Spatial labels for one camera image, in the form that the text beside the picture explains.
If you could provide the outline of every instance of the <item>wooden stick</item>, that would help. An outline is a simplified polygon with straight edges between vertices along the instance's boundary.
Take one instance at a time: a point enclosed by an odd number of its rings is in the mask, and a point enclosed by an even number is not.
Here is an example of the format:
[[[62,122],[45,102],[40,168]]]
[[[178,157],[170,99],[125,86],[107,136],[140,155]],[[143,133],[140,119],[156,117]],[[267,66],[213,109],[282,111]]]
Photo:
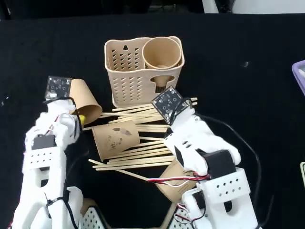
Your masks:
[[[137,124],[137,127],[164,127],[164,128],[168,128],[170,127],[169,125],[158,125],[158,124]]]
[[[164,140],[164,138],[159,138],[159,137],[141,137],[140,140],[149,140],[149,141],[161,141]]]
[[[146,107],[140,107],[140,108],[136,108],[136,109],[132,109],[132,110],[128,110],[128,111],[121,111],[120,113],[132,113],[132,112],[139,112],[139,111],[147,111],[150,109],[151,109],[151,107],[146,106]]]
[[[128,169],[128,168],[143,168],[143,167],[156,167],[156,166],[168,166],[171,162],[160,162],[144,165],[133,165],[133,166],[119,166],[119,167],[109,167],[109,168],[96,168],[96,171],[107,171],[107,170],[117,170],[117,169]]]
[[[148,180],[148,178],[146,178],[146,177],[140,176],[138,174],[135,174],[135,173],[132,173],[132,172],[129,172],[129,171],[126,171],[126,170],[116,169],[115,171],[118,171],[120,173],[124,173],[124,174],[130,175],[132,177],[135,177],[135,178],[138,178],[138,179],[141,179],[141,180],[145,180],[145,181]]]
[[[85,131],[85,130],[91,130],[91,129],[92,129],[92,127],[93,127],[93,126],[90,126],[90,127],[84,127],[82,130],[83,130],[83,131]]]
[[[88,161],[91,162],[91,163],[94,163],[96,165],[104,165],[104,163],[99,162],[99,161],[95,161],[95,160],[92,160],[92,159],[88,159]]]
[[[137,129],[138,132],[165,133],[166,129]]]
[[[159,117],[141,118],[141,119],[134,120],[134,122],[136,124],[141,124],[141,123],[149,123],[149,122],[154,122],[154,121],[159,121],[159,120],[163,120],[163,117],[159,116]]]
[[[105,165],[102,162],[98,162],[98,161],[95,161],[95,160],[92,160],[92,159],[88,159],[88,161],[91,162],[91,163],[97,164],[97,165]],[[148,180],[148,178],[146,178],[146,177],[143,177],[143,176],[140,176],[138,174],[135,174],[135,173],[132,173],[132,172],[128,172],[128,171],[125,171],[125,170],[116,169],[115,171],[118,171],[120,173],[124,173],[124,174],[130,175],[132,177],[135,177],[135,178],[138,178],[138,179],[141,179],[141,180],[145,180],[145,181]]]
[[[164,158],[164,159],[155,159],[155,160],[150,160],[150,161],[146,161],[143,160],[141,162],[131,162],[131,161],[121,161],[120,163],[117,164],[106,164],[106,165],[97,165],[97,166],[93,166],[92,168],[108,168],[108,167],[118,167],[118,166],[133,166],[133,165],[144,165],[144,164],[150,164],[150,163],[160,163],[160,162],[172,162],[174,160],[174,158]]]
[[[134,117],[158,117],[158,116],[160,116],[157,114],[137,114],[137,113],[121,113],[121,112],[116,112],[116,113],[105,112],[102,114],[103,115],[112,115],[112,116],[134,116]]]
[[[145,143],[140,143],[134,147],[142,147],[142,146],[151,146],[151,145],[156,145],[156,144],[161,144],[163,143],[163,140],[162,141],[153,141],[153,142],[145,142]]]
[[[166,150],[166,151],[156,152],[156,153],[120,157],[120,158],[111,159],[110,162],[113,163],[115,161],[126,161],[126,160],[131,160],[131,159],[139,159],[139,158],[144,158],[144,157],[159,156],[159,155],[164,155],[164,154],[171,154],[171,151]]]
[[[163,152],[163,151],[169,151],[168,148],[161,148],[161,149],[151,149],[151,150],[145,150],[145,151],[140,151],[140,152],[134,152],[134,153],[128,153],[128,154],[119,154],[115,156],[109,156],[106,159],[113,159],[113,158],[119,158],[119,157],[125,157],[125,156],[136,156],[136,155],[141,155],[141,154],[148,154],[148,153],[155,153],[155,152]]]
[[[122,108],[113,108],[112,111],[126,111],[126,110],[131,110],[131,109],[141,108],[141,107],[148,107],[148,106],[153,106],[153,105],[152,104],[143,104],[143,105],[122,107]]]
[[[165,145],[163,143],[161,144],[156,144],[154,146],[147,146],[147,147],[140,147],[140,148],[137,148],[137,149],[130,149],[130,150],[126,150],[126,151],[123,151],[120,153],[121,154],[128,154],[128,153],[134,153],[134,152],[140,152],[140,151],[146,151],[146,150],[149,150],[149,149],[155,149],[155,148],[160,148],[160,147],[164,147]]]
[[[116,164],[120,164],[122,162],[133,162],[134,164],[137,164],[138,162],[142,161],[153,161],[155,159],[175,159],[174,155],[171,156],[157,156],[157,157],[148,157],[148,158],[142,158],[142,159],[132,159],[132,160],[121,160],[121,161],[109,161],[107,164],[108,165],[113,165],[115,166]]]

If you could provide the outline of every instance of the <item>white wall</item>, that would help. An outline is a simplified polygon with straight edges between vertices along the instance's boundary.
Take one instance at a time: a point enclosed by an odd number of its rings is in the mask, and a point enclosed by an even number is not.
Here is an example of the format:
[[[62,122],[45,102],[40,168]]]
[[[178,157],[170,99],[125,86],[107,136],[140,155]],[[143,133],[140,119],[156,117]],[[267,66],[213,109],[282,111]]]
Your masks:
[[[305,0],[235,0],[233,13],[305,13]]]

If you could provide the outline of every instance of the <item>beige plastic basket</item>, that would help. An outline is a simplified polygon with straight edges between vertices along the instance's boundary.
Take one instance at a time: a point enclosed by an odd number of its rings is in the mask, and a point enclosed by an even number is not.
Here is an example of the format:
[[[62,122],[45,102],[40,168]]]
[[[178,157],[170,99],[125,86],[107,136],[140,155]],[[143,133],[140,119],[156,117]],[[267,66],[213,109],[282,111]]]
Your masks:
[[[181,47],[179,38],[169,37]],[[175,87],[181,68],[184,65],[184,55],[176,67],[168,70],[146,69],[142,57],[142,48],[151,38],[142,37],[132,40],[109,40],[105,43],[105,68],[107,69],[112,89],[112,102],[116,107],[147,104],[155,98],[156,83],[151,79],[160,75],[170,75],[173,79],[166,87]]]

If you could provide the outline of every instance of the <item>brown paper cup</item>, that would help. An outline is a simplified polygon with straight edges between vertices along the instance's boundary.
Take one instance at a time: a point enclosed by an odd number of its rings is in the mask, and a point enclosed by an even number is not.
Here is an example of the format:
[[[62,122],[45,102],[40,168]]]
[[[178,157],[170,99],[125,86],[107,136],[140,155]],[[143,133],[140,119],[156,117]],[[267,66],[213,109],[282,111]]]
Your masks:
[[[85,125],[92,123],[101,116],[102,107],[97,103],[84,80],[72,80],[70,97],[75,100],[79,115],[86,117]]]
[[[172,161],[172,163],[166,168],[162,173],[160,178],[169,178],[169,177],[181,177],[181,176],[192,176],[192,172],[186,172],[183,167],[179,164],[177,160]],[[174,181],[171,182],[172,185],[179,185],[183,181]],[[169,185],[160,185],[156,184],[159,190],[173,203],[180,201],[182,194],[194,186],[196,186],[195,181],[189,181],[182,185],[181,187],[171,187]]]
[[[180,45],[168,37],[156,37],[149,40],[142,49],[142,56],[148,68],[170,69],[181,59]]]
[[[133,121],[94,126],[92,132],[101,160],[140,143],[139,133]]]

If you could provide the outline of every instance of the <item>yellow object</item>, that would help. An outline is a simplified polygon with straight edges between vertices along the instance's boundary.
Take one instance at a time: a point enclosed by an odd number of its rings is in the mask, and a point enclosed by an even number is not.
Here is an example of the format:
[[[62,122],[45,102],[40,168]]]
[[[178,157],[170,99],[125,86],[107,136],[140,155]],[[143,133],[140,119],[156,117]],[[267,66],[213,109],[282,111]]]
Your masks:
[[[81,115],[81,114],[79,116],[80,116],[80,120],[81,120],[81,125],[84,126],[86,117],[84,115]]]

